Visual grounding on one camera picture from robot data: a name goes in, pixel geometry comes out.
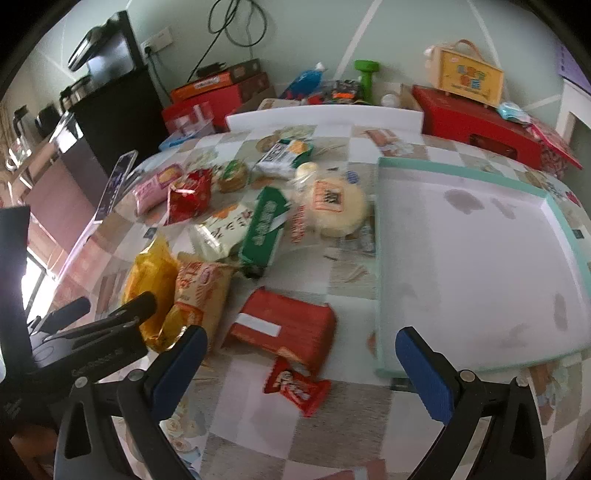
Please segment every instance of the red box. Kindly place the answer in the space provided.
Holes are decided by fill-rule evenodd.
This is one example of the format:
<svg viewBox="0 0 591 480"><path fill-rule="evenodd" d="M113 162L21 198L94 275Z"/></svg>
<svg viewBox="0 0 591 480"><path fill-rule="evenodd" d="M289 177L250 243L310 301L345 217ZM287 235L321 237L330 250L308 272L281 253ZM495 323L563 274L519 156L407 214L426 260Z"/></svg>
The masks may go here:
<svg viewBox="0 0 591 480"><path fill-rule="evenodd" d="M187 108L203 102L209 102L213 111L213 124L224 130L226 115L249 101L257 93L269 88L269 77L265 72L250 77L240 83L196 95L182 102L174 103L162 111L164 122L179 116Z"/></svg>
<svg viewBox="0 0 591 480"><path fill-rule="evenodd" d="M490 150L541 170L541 147L519 124L503 120L493 109L466 98L413 85L423 108L423 133Z"/></svg>
<svg viewBox="0 0 591 480"><path fill-rule="evenodd" d="M313 305L261 287L248 297L226 341L235 338L301 363L315 377L330 352L335 330L335 313L327 303Z"/></svg>

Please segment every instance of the pink snack package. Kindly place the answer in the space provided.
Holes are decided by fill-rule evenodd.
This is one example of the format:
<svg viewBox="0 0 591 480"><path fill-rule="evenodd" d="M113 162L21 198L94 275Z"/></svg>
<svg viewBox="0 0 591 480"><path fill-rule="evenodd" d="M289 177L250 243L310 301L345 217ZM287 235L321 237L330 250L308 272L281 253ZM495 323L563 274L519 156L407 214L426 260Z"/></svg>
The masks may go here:
<svg viewBox="0 0 591 480"><path fill-rule="evenodd" d="M168 198L168 185L184 175L183 168L178 163L152 175L134 188L134 196L137 204L137 215L162 203Z"/></svg>

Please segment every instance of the green snack package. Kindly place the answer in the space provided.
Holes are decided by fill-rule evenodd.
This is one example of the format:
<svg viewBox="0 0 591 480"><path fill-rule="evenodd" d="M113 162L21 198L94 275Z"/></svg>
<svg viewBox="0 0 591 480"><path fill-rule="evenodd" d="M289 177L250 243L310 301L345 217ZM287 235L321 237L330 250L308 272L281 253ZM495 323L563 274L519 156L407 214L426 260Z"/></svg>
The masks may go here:
<svg viewBox="0 0 591 480"><path fill-rule="evenodd" d="M289 202L278 189L263 188L239 252L247 277L262 277L272 264L288 210Z"/></svg>

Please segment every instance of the green dumbbell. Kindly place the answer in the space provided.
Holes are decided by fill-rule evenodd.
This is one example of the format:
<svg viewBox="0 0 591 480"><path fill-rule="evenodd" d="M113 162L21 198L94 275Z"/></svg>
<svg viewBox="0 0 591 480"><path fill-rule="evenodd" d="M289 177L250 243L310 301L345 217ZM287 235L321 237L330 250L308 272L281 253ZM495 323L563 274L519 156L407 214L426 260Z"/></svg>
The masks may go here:
<svg viewBox="0 0 591 480"><path fill-rule="evenodd" d="M373 60L355 60L355 70L361 72L361 88L363 99L370 105L374 104L372 96L372 74L379 71L379 63Z"/></svg>

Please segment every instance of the yellow snack bag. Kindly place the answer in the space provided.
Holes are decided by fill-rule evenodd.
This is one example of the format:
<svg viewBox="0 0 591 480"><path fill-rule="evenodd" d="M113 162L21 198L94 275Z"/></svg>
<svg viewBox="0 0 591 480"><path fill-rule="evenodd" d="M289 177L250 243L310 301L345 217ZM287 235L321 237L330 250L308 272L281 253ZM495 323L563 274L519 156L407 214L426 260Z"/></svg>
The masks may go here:
<svg viewBox="0 0 591 480"><path fill-rule="evenodd" d="M217 262L181 264L174 306L166 315L155 342L157 352L172 347L188 325L200 325L205 329L207 349L211 350L234 270L230 265Z"/></svg>
<svg viewBox="0 0 591 480"><path fill-rule="evenodd" d="M156 297L156 313L139 327L144 342L150 348L154 348L164 318L173 306L177 275L178 262L170 255L166 239L160 234L135 257L131 267L121 302L127 303L145 291L152 292Z"/></svg>

